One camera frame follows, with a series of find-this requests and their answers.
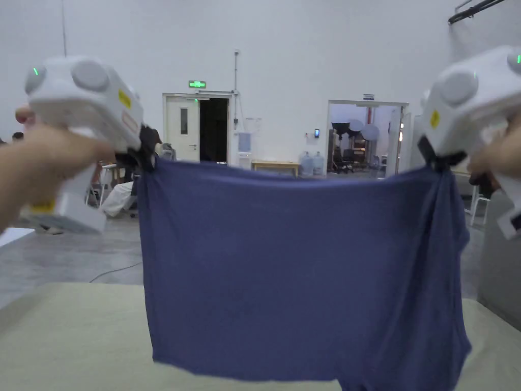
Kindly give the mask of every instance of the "yellow sticker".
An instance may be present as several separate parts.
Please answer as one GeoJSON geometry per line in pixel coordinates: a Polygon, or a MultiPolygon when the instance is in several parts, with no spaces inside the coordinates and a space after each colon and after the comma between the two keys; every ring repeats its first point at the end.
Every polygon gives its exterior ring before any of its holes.
{"type": "Polygon", "coordinates": [[[50,214],[54,210],[54,205],[55,205],[54,201],[42,202],[40,204],[33,204],[33,205],[31,205],[31,212],[50,214]]]}
{"type": "Polygon", "coordinates": [[[129,98],[127,94],[125,94],[123,90],[119,90],[119,100],[129,109],[132,108],[132,100],[129,98]]]}
{"type": "Polygon", "coordinates": [[[430,118],[430,125],[433,129],[436,129],[438,125],[440,124],[440,113],[438,113],[438,110],[434,110],[434,113],[432,113],[432,117],[430,118]]]}

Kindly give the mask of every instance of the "exit sign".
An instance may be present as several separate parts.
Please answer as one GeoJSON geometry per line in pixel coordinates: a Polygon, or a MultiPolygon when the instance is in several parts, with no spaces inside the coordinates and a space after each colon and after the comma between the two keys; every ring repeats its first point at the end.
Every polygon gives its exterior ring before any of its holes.
{"type": "Polygon", "coordinates": [[[206,88],[206,81],[201,80],[190,80],[188,82],[190,88],[206,88]]]}

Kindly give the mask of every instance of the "blue towel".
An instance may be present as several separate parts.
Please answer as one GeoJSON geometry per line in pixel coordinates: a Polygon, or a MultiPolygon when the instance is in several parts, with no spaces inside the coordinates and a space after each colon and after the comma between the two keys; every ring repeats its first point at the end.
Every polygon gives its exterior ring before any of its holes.
{"type": "Polygon", "coordinates": [[[468,231],[450,172],[318,181],[158,160],[138,195],[155,361],[343,390],[455,387],[468,231]]]}

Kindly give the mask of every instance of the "doorway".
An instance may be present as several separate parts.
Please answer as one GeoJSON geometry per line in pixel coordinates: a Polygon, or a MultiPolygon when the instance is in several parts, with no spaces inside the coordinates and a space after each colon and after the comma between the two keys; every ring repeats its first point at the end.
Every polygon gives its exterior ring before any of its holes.
{"type": "Polygon", "coordinates": [[[226,164],[228,150],[228,99],[210,98],[199,103],[199,159],[226,164]]]}
{"type": "Polygon", "coordinates": [[[407,103],[329,101],[327,175],[384,178],[398,171],[407,103]]]}
{"type": "Polygon", "coordinates": [[[228,96],[164,94],[166,142],[178,160],[228,162],[228,96]]]}

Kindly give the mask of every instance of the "door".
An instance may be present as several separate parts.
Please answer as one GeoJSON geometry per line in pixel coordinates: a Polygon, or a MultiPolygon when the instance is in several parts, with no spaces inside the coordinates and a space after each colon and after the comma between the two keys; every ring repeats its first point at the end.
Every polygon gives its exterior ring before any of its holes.
{"type": "Polygon", "coordinates": [[[185,97],[168,97],[167,142],[176,150],[177,160],[199,161],[199,102],[185,97]]]}
{"type": "Polygon", "coordinates": [[[391,115],[391,126],[389,128],[389,147],[387,149],[386,177],[396,175],[398,172],[399,146],[400,146],[400,124],[402,123],[402,108],[397,106],[391,115]]]}
{"type": "Polygon", "coordinates": [[[402,123],[402,145],[400,146],[400,161],[398,162],[399,173],[411,169],[411,154],[413,148],[418,149],[417,144],[414,144],[410,113],[406,113],[403,116],[402,123]]]}

